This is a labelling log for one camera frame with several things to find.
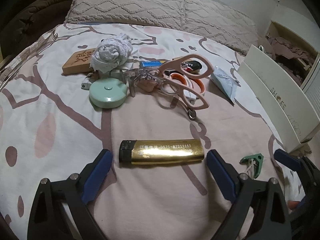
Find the gold black lighter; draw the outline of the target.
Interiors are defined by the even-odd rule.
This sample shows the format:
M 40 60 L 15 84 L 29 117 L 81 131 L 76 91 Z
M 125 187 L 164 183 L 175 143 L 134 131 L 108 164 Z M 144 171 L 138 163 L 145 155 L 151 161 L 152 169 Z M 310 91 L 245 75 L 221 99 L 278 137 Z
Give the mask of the gold black lighter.
M 123 140 L 119 147 L 119 162 L 132 165 L 193 163 L 203 159 L 199 139 Z

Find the green plastic clip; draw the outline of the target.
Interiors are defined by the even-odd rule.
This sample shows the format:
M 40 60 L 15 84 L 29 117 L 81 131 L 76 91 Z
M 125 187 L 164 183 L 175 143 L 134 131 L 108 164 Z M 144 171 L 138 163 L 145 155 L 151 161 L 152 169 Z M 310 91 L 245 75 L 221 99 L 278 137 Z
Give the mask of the green plastic clip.
M 257 179 L 261 173 L 264 156 L 261 153 L 248 155 L 240 160 L 241 165 L 247 165 L 245 173 L 251 179 Z

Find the white shoe box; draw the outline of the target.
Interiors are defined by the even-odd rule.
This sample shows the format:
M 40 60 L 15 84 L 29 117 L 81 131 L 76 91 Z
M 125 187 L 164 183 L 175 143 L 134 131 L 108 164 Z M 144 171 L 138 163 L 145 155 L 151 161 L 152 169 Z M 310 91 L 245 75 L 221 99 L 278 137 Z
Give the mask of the white shoe box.
M 287 152 L 302 147 L 319 131 L 319 115 L 304 92 L 259 48 L 250 47 L 238 73 L 258 98 Z

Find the mint green round tape measure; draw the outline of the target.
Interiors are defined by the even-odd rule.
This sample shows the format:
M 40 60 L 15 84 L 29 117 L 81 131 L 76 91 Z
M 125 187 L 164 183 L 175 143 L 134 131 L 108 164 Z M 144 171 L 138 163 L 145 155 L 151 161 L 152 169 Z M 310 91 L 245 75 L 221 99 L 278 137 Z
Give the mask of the mint green round tape measure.
M 121 106 L 127 97 L 127 85 L 119 79 L 107 77 L 93 82 L 89 88 L 89 99 L 93 105 L 112 109 Z

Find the white sachet packet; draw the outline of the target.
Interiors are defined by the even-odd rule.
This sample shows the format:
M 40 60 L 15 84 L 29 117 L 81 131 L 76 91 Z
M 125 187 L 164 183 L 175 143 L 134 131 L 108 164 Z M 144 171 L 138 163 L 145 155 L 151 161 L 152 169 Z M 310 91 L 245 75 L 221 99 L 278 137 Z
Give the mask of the white sachet packet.
M 213 73 L 210 75 L 210 80 L 223 92 L 232 104 L 235 103 L 236 90 L 238 88 L 236 80 L 218 66 L 214 67 Z

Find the orange white tape roll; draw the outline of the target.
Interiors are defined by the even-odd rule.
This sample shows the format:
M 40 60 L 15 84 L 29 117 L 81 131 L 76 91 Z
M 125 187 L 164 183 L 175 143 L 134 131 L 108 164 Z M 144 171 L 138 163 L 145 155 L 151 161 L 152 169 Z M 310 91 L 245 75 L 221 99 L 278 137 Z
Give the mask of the orange white tape roll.
M 205 94 L 206 88 L 200 79 L 190 79 L 186 75 L 182 75 L 180 73 L 171 73 L 168 77 L 177 83 L 188 86 L 202 96 Z

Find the engraved wooden block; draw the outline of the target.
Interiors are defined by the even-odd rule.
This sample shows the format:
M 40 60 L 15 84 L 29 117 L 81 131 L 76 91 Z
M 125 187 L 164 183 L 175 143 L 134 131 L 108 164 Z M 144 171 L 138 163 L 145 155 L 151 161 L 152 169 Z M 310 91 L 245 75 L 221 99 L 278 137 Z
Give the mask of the engraved wooden block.
M 91 56 L 95 49 L 86 49 L 75 52 L 67 62 L 62 66 L 63 75 L 89 73 L 93 70 L 91 67 Z

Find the keyring with keys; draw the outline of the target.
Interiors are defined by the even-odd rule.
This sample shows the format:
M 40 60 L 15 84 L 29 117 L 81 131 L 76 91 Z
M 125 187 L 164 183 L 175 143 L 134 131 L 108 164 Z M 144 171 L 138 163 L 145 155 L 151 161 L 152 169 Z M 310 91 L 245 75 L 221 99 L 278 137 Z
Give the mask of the keyring with keys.
M 176 101 L 182 101 L 189 119 L 195 120 L 197 117 L 196 111 L 207 108 L 207 102 L 201 94 L 186 85 L 170 79 L 168 76 L 171 73 L 180 73 L 190 79 L 199 79 L 197 75 L 186 72 L 182 67 L 172 69 L 140 67 L 125 71 L 123 79 L 128 83 L 132 97 L 136 95 L 137 87 L 148 93 L 157 90 L 163 95 L 174 98 Z

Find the black red small item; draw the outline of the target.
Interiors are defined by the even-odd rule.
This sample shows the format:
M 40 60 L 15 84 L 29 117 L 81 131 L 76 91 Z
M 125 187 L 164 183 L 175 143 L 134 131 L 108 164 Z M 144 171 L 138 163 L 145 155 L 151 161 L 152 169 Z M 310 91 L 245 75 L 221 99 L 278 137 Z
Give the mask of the black red small item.
M 185 61 L 181 63 L 181 67 L 191 74 L 199 74 L 202 64 L 199 61 Z

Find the crumpled white cloth ball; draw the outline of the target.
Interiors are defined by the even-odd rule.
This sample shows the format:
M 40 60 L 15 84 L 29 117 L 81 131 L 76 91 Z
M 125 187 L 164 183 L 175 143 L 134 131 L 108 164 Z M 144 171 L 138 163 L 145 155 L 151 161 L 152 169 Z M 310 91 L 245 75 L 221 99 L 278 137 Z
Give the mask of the crumpled white cloth ball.
M 122 66 L 131 56 L 133 46 L 129 35 L 120 33 L 101 40 L 92 53 L 90 66 L 95 71 L 108 73 Z

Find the brown blanket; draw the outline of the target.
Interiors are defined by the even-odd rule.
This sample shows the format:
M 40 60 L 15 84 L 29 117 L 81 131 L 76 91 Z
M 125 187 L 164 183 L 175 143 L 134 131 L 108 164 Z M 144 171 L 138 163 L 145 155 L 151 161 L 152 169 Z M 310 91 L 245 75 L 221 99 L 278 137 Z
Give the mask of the brown blanket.
M 2 57 L 15 57 L 65 21 L 73 0 L 19 0 L 1 26 Z

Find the beige textured pillow right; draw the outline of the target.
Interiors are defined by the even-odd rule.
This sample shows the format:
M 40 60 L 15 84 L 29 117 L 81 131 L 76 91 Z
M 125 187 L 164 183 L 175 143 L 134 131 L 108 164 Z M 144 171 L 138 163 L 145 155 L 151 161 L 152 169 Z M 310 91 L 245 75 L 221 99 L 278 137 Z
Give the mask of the beige textured pillow right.
M 258 45 L 253 20 L 242 12 L 212 0 L 183 0 L 183 30 L 219 42 L 244 55 Z

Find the beige textured pillow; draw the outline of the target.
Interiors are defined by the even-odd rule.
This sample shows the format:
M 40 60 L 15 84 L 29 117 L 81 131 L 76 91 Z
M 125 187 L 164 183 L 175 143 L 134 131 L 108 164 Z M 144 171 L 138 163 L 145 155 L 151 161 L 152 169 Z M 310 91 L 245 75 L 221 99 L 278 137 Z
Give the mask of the beige textured pillow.
M 184 0 L 73 0 L 66 23 L 124 23 L 181 30 Z
M 258 45 L 253 20 L 242 12 L 212 0 L 183 0 L 183 30 L 219 42 L 244 55 Z

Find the beige textured pillow left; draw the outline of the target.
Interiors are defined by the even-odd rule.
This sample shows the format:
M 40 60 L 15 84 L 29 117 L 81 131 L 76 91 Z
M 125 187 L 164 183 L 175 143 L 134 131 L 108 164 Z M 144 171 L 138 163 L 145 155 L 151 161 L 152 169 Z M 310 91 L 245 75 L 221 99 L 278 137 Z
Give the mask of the beige textured pillow left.
M 124 23 L 181 30 L 184 0 L 73 0 L 66 23 Z

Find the wall shelf with clothes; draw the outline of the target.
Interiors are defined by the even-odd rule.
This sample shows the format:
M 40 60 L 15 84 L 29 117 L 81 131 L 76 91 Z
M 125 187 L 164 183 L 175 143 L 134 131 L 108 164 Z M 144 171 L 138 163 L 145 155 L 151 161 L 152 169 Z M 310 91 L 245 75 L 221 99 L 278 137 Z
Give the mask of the wall shelf with clothes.
M 258 45 L 301 89 L 306 87 L 319 64 L 319 51 L 277 22 L 270 23 L 266 35 L 258 39 Z

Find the pink handled scissors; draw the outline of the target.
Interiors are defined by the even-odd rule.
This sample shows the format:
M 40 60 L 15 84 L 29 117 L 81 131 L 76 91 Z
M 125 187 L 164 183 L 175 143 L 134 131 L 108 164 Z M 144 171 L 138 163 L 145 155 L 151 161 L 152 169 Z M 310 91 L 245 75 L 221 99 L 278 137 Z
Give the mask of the pink handled scissors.
M 137 87 L 148 93 L 157 90 L 162 95 L 176 97 L 187 109 L 202 110 L 209 107 L 204 98 L 206 88 L 202 79 L 213 71 L 206 58 L 190 54 L 158 64 L 155 61 L 141 62 L 126 79 L 132 97 Z

